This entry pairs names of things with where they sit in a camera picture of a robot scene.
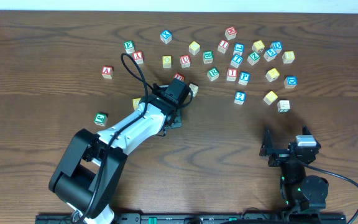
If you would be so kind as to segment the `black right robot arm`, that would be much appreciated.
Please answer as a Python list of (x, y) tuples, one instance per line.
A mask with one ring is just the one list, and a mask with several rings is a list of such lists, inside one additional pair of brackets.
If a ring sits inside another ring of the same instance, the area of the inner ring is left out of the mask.
[(270, 131), (264, 131), (259, 156), (268, 157), (268, 166), (280, 168), (280, 191), (291, 213), (318, 213), (326, 208), (328, 181), (317, 175), (307, 175), (305, 171), (320, 149), (320, 143), (306, 126), (286, 149), (274, 147)]

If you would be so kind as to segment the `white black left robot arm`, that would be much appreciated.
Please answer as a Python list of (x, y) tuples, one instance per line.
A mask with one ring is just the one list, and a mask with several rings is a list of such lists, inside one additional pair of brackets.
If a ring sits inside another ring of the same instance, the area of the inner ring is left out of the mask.
[(74, 209), (72, 223), (111, 223), (109, 206), (128, 155), (147, 138), (171, 125), (184, 93), (153, 93), (116, 125), (95, 134), (87, 129), (71, 139), (48, 188)]

